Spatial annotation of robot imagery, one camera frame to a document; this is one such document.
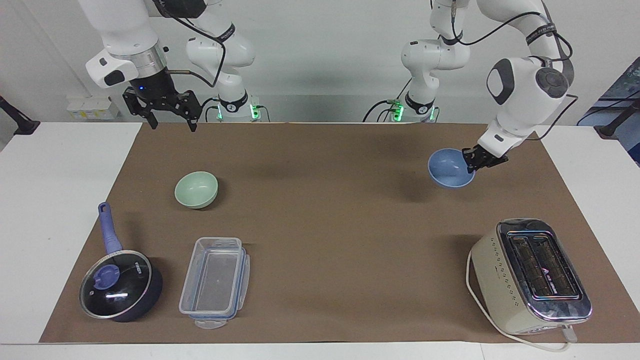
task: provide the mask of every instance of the lid knob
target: lid knob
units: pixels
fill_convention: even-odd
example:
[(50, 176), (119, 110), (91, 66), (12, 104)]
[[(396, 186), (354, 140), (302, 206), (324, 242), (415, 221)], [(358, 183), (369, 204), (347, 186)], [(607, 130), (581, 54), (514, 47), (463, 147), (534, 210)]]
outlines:
[(104, 265), (93, 275), (93, 280), (95, 281), (93, 287), (98, 290), (106, 290), (115, 285), (119, 278), (120, 269), (116, 265)]

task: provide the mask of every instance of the blue bowl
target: blue bowl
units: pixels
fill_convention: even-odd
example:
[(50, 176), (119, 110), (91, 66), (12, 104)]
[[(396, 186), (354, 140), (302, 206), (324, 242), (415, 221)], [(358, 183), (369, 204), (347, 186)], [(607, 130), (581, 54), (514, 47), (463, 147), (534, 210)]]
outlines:
[(429, 157), (429, 176), (446, 189), (462, 188), (476, 176), (467, 172), (467, 162), (458, 149), (440, 149)]

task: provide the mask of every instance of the pan lid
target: pan lid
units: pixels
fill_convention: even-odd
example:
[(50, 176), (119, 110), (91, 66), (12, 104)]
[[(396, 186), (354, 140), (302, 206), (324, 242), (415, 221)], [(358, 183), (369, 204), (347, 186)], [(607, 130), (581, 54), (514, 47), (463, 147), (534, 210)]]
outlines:
[(121, 250), (102, 258), (84, 276), (82, 308), (94, 318), (116, 317), (138, 303), (151, 282), (151, 264), (141, 253)]

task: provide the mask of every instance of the toaster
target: toaster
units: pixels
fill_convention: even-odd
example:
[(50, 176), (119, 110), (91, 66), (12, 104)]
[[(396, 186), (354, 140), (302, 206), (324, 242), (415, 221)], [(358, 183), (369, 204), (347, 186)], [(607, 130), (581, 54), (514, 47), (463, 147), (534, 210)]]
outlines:
[(571, 261), (541, 220), (501, 221), (470, 257), (487, 311), (508, 334), (537, 334), (591, 317), (591, 302)]

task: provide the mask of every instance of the toaster slot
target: toaster slot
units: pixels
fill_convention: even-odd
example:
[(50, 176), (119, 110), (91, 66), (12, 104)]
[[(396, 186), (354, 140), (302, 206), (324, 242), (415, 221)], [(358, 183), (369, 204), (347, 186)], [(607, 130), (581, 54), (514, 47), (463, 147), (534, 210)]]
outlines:
[(534, 299), (579, 299), (575, 278), (551, 237), (514, 234), (509, 240)]

